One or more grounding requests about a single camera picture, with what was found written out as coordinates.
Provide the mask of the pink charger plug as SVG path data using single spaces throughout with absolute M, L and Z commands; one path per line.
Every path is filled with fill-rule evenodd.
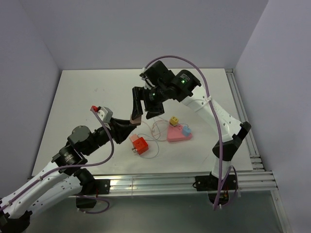
M 133 143 L 133 142 L 135 142 L 136 140 L 138 140 L 139 137 L 138 137 L 136 134 L 133 134 L 133 135 L 131 135 L 131 136 L 129 137 L 129 139 L 130 139 L 130 141 Z

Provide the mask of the red cube adapter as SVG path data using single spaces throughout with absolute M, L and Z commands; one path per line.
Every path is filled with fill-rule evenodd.
M 132 141 L 132 145 L 132 151 L 134 153 L 137 153 L 138 155 L 142 155 L 149 149 L 149 145 L 143 137 L 138 137 L 137 139 Z

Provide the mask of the yellow charger plug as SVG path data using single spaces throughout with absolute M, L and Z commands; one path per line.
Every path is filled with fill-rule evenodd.
M 169 120 L 169 123 L 172 125 L 172 126 L 176 126 L 179 124 L 179 119 L 175 116 L 172 116 Z

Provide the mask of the pink triangular power strip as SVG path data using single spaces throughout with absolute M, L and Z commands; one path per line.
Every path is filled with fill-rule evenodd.
M 185 137 L 182 134 L 182 129 L 184 125 L 178 124 L 176 126 L 169 125 L 167 130 L 167 141 L 170 143 L 187 141 L 192 139 L 193 135 L 191 134 L 189 137 Z

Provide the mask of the blue charger plug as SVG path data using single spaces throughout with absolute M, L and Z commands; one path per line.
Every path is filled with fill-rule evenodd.
M 185 137 L 189 137 L 191 135 L 191 129 L 187 125 L 183 126 L 182 134 Z

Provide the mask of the brown charger plug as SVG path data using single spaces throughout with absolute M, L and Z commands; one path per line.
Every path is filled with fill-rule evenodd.
M 136 119 L 130 119 L 130 123 L 134 126 L 139 126 L 141 125 L 141 116 L 139 116 Z

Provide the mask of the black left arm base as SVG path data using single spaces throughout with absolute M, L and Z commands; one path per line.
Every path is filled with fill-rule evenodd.
M 87 197 L 99 198 L 100 195 L 108 195 L 110 192 L 110 180 L 109 179 L 95 179 L 88 184 L 83 185 L 82 191 L 78 193 L 76 197 L 76 207 L 78 209 L 91 209 L 94 208 L 97 200 L 88 199 Z

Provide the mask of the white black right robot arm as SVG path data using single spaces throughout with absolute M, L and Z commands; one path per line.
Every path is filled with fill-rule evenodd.
M 176 100 L 192 109 L 218 134 L 219 139 L 212 149 L 216 161 L 210 177 L 211 186 L 221 189 L 227 183 L 226 174 L 231 161 L 251 125 L 241 122 L 228 113 L 203 87 L 200 80 L 190 71 L 181 70 L 174 74 L 161 61 L 143 68 L 140 77 L 146 87 L 133 87 L 133 111 L 131 120 L 146 112 L 147 119 L 164 113 L 163 102 Z

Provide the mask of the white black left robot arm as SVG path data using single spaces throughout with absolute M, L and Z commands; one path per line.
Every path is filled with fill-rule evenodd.
M 36 213 L 60 200 L 72 195 L 94 195 L 97 183 L 87 170 L 86 156 L 107 142 L 122 143 L 135 128 L 129 120 L 115 118 L 93 132 L 87 126 L 74 128 L 66 145 L 36 176 L 0 200 L 0 231 L 22 233 Z

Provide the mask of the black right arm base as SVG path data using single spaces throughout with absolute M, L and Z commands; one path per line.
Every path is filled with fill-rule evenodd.
M 208 198 L 211 203 L 214 203 L 218 190 L 218 179 L 213 177 L 211 174 L 204 176 L 195 176 L 195 182 L 192 184 L 192 187 L 196 191 L 207 191 Z M 238 182 L 235 175 L 228 175 L 224 184 L 221 188 L 221 194 L 219 197 L 219 204 L 227 204 L 230 200 L 229 191 L 238 191 Z

